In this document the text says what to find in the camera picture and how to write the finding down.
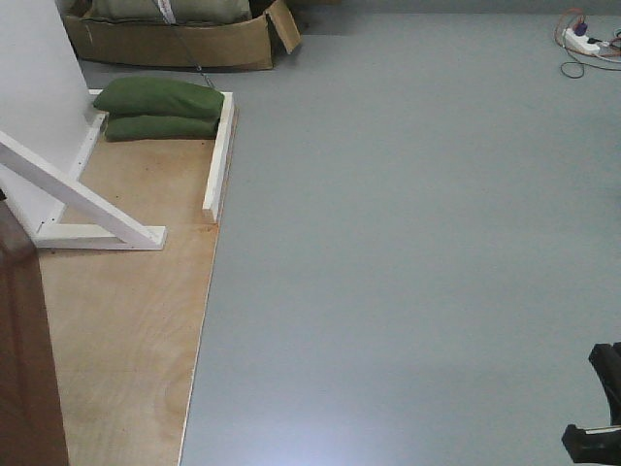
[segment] dark wooden door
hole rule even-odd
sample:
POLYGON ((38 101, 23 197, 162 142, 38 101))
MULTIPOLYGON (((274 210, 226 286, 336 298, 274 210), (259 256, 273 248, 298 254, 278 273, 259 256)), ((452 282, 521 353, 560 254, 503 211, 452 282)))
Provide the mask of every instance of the dark wooden door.
POLYGON ((39 258, 0 191, 0 466, 69 464, 39 258))

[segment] power strip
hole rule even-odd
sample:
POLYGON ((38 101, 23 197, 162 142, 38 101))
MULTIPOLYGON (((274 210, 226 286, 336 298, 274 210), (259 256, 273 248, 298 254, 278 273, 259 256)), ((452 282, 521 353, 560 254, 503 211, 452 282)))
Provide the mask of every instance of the power strip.
POLYGON ((563 33, 563 40, 568 49, 578 50, 587 55, 597 55, 600 53, 600 46, 588 43, 589 36, 576 36, 570 27, 563 33))

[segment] green cushion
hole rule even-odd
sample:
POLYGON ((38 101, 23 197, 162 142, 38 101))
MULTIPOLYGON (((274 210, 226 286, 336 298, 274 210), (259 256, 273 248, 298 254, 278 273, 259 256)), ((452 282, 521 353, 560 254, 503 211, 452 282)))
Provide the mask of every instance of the green cushion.
POLYGON ((131 77, 110 83, 93 105, 115 115, 220 118, 224 95, 215 89, 163 78, 131 77))
MULTIPOLYGON (((250 19, 248 0, 171 0, 170 3, 177 22, 229 24, 250 19)), ((93 0, 91 17, 162 20, 151 0, 93 0)))
POLYGON ((106 128, 106 139, 210 139, 215 137, 217 126, 217 119, 152 115, 111 116, 106 128))

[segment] open cardboard flap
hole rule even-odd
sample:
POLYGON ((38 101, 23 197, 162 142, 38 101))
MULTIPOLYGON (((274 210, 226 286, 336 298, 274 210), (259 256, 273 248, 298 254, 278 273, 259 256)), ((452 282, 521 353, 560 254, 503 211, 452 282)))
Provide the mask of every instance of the open cardboard flap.
POLYGON ((270 17, 287 53, 293 52, 302 42, 302 36, 300 36, 300 31, 295 24, 293 15, 291 15, 291 11, 284 4, 284 1, 276 0, 265 11, 265 14, 270 17))

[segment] white wooden frame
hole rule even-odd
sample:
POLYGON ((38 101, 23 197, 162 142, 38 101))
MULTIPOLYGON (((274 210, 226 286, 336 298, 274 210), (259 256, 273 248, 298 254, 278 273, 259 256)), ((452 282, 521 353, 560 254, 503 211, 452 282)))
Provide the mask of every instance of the white wooden frame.
MULTIPOLYGON (((78 181, 98 139, 105 115, 93 122, 74 166, 65 173, 41 155, 0 131, 0 163, 43 189, 59 202, 49 218, 33 232, 38 248, 97 250, 161 250, 166 241, 165 226, 144 226, 78 181), (97 224, 61 224, 67 206, 74 207, 97 224)), ((233 94, 224 93, 222 116, 215 138, 203 211, 218 222, 227 175, 229 151, 235 128, 233 94)))

